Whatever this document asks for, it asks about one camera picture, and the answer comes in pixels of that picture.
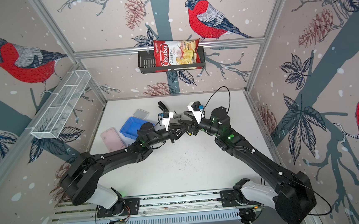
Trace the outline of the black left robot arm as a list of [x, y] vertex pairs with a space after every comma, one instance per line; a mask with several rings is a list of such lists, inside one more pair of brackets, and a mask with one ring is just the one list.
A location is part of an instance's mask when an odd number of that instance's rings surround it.
[[136, 141], [127, 148], [106, 154], [82, 153], [60, 180], [63, 194], [69, 197], [73, 205], [85, 203], [95, 193], [101, 176], [122, 166], [147, 159], [155, 144], [168, 140], [174, 142], [189, 130], [187, 120], [178, 120], [177, 123], [170, 123], [168, 128], [160, 130], [156, 130], [152, 123], [147, 122], [137, 130]]

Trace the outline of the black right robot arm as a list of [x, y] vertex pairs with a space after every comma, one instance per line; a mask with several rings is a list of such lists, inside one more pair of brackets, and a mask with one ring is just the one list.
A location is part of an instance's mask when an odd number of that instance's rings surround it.
[[309, 177], [302, 172], [294, 173], [261, 153], [232, 128], [226, 108], [214, 109], [209, 119], [203, 118], [200, 122], [190, 111], [186, 111], [185, 115], [190, 117], [189, 133], [196, 135], [204, 131], [215, 135], [215, 143], [221, 150], [241, 160], [264, 178], [274, 190], [273, 207], [287, 224], [301, 224], [316, 206]]

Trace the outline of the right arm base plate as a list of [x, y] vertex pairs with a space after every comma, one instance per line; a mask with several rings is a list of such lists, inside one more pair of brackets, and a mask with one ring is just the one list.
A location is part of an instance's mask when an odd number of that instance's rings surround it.
[[221, 202], [224, 208], [261, 205], [259, 202], [247, 200], [240, 192], [235, 190], [223, 190], [219, 194], [217, 201]]

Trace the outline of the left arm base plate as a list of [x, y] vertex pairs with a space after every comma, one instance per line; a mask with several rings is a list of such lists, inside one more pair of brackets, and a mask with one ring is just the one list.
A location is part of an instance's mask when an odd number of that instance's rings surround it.
[[140, 198], [119, 199], [110, 209], [99, 206], [97, 208], [98, 218], [112, 218], [117, 216], [132, 216], [139, 213]]

